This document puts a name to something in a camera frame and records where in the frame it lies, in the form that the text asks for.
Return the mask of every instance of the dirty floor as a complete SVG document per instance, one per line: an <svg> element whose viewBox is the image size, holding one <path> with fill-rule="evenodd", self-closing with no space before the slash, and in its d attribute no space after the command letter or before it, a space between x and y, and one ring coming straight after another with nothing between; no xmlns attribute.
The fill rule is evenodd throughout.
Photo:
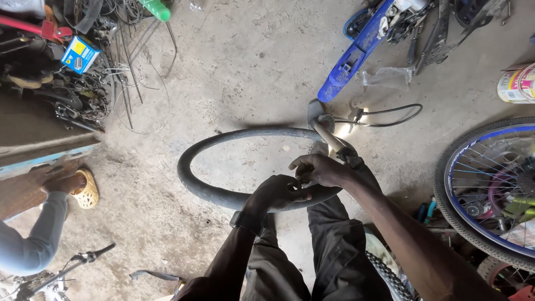
<svg viewBox="0 0 535 301"><path fill-rule="evenodd" d="M173 58L169 33L160 26L133 61L144 85L143 103L134 88L128 89L138 133L125 126L120 95L100 149L87 161L100 190L99 204L83 210L71 202L51 271L77 252L117 243L101 260L72 274L76 281L67 293L72 300L149 301L173 292L174 283L156 278L131 281L129 273L138 269L184 279L203 274L231 229L232 211L198 199L180 184L179 156L216 132L263 124L304 127L308 102L350 44L342 27L361 9L358 2L207 0L201 12L191 11L187 1L173 8L170 25L178 55L169 76L163 83L158 76L168 72ZM429 199L437 159L463 132L498 118L535 115L534 107L507 104L496 95L500 70L535 53L528 42L534 14L535 2L514 1L505 26L493 21L476 30L445 62L425 67L409 91L364 89L353 79L327 105L340 117L347 117L349 101L370 111L415 102L424 106L419 116L395 127L360 127L351 134L346 127L337 129L403 208ZM458 33L453 18L451 23L451 35ZM428 20L423 37L431 25ZM132 32L134 38L141 27ZM382 43L362 70L405 67L408 42ZM237 140L202 153L193 170L213 185L252 192L274 173L290 174L288 164L310 145L295 138ZM341 197L350 216L368 220L357 203L345 193ZM32 209L10 225L28 234L38 213ZM279 214L277 224L280 247L311 287L305 209Z"/></svg>

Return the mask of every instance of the wristwatch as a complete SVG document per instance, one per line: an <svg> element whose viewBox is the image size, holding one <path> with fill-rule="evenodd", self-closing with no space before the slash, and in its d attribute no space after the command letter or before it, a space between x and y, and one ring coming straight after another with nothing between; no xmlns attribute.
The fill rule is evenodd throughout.
<svg viewBox="0 0 535 301"><path fill-rule="evenodd" d="M247 229L256 236L260 236L260 232L262 231L262 219L242 211L234 212L230 225L232 228L242 227Z"/></svg>

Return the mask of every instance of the blue box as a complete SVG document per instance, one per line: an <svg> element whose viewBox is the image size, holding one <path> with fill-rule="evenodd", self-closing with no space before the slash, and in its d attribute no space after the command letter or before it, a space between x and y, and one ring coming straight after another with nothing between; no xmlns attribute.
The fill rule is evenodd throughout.
<svg viewBox="0 0 535 301"><path fill-rule="evenodd" d="M87 38L75 35L63 54L62 63L82 74L91 67L99 53L101 50Z"/></svg>

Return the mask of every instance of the wooden plank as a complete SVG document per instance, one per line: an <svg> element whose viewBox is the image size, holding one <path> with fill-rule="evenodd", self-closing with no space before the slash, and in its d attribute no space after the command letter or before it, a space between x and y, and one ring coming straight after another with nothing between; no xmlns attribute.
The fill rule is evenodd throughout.
<svg viewBox="0 0 535 301"><path fill-rule="evenodd" d="M0 219L6 220L43 203L47 195L41 191L41 185L50 180L74 175L84 159L82 157L63 162L65 169L55 175L45 175L52 169L47 166L0 181Z"/></svg>

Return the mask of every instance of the sandal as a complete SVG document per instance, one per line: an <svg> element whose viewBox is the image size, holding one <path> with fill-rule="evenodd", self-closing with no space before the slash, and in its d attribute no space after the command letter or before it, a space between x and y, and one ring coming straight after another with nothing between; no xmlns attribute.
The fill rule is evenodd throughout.
<svg viewBox="0 0 535 301"><path fill-rule="evenodd" d="M86 178L87 184L84 188L78 188L71 192L71 195L76 198L78 205L83 209L91 209L98 203L98 190L95 179L86 168L81 168L76 171L77 175L83 175Z"/></svg>

